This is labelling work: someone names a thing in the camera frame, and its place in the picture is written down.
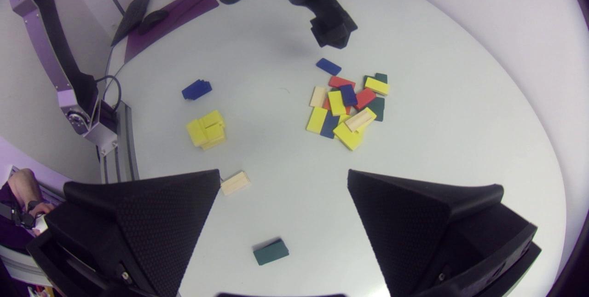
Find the keyboard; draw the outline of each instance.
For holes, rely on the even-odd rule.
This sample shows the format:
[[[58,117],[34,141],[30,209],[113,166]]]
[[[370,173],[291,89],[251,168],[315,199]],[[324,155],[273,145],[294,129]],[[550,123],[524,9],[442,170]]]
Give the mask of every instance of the keyboard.
[[[112,39],[111,43],[112,47],[141,24],[143,16],[145,16],[145,12],[147,11],[148,4],[149,0],[131,1],[129,7],[127,7],[125,15],[122,17],[121,23],[118,25],[118,29],[116,29],[114,39]]]

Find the person's hand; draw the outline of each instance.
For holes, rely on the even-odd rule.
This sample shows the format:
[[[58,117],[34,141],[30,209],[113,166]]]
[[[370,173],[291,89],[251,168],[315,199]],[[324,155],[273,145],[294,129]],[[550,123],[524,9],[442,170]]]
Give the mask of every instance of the person's hand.
[[[39,203],[37,204],[37,206],[35,206],[35,208],[29,211],[29,214],[32,215],[32,217],[36,217],[38,213],[49,214],[49,212],[53,211],[54,209],[55,206],[53,206],[52,204]]]
[[[8,186],[21,209],[33,200],[42,201],[39,183],[30,169],[21,169],[8,178]]]

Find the red block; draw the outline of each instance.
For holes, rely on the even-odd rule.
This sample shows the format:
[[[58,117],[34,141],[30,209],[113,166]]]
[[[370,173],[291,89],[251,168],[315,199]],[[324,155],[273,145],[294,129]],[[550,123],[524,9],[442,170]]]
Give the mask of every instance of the red block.
[[[376,98],[376,93],[374,93],[374,91],[372,91],[371,89],[364,89],[360,92],[358,92],[358,94],[356,95],[356,99],[358,100],[358,104],[355,105],[354,107],[359,111],[362,108],[364,108],[366,105],[370,104],[370,102],[372,100],[374,100],[374,98]]]
[[[325,110],[330,111],[331,110],[331,105],[329,104],[329,98],[325,98],[325,103],[323,104],[323,108]],[[350,115],[350,110],[352,109],[352,106],[348,106],[346,107],[346,114]]]
[[[341,77],[337,77],[337,76],[332,76],[330,81],[329,81],[329,85],[330,87],[341,87],[341,85],[346,85],[349,84],[352,87],[356,87],[356,83],[354,83],[353,81],[348,81],[347,79],[343,79]]]
[[[327,96],[325,97],[325,103],[323,104],[323,108],[328,111],[331,110],[331,105],[329,104],[329,97]]]

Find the pile of colored blocks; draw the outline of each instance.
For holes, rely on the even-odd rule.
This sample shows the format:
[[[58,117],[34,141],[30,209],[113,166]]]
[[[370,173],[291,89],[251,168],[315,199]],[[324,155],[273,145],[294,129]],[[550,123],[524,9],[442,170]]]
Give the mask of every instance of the pile of colored blocks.
[[[225,120],[217,110],[188,123],[186,129],[194,146],[200,146],[203,150],[208,150],[226,140]]]
[[[315,87],[311,103],[313,112],[307,130],[328,138],[337,138],[350,150],[355,150],[364,139],[364,130],[372,121],[382,121],[385,98],[389,93],[387,75],[377,73],[374,77],[364,76],[364,88],[355,92],[356,83],[337,77],[339,66],[322,58],[317,66],[332,75],[329,85]],[[352,106],[358,111],[352,115]]]

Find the white table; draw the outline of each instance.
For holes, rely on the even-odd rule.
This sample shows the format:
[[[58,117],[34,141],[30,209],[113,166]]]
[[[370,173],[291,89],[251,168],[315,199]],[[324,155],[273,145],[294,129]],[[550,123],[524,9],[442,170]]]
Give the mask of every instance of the white table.
[[[510,296],[545,296],[565,229],[564,188],[536,114],[497,61],[425,0],[338,0],[358,24],[343,50],[318,47],[313,14],[287,0],[221,5],[126,64],[118,79],[133,109],[141,178],[243,169],[253,185],[220,192],[180,293],[388,296],[346,187],[348,169],[505,187],[503,204],[538,226],[542,253]],[[385,119],[354,152],[305,131],[313,87],[329,75],[389,74]],[[213,91],[190,102],[196,79]],[[203,152],[185,124],[219,110],[227,142]],[[290,256],[258,266],[253,246],[281,237]]]

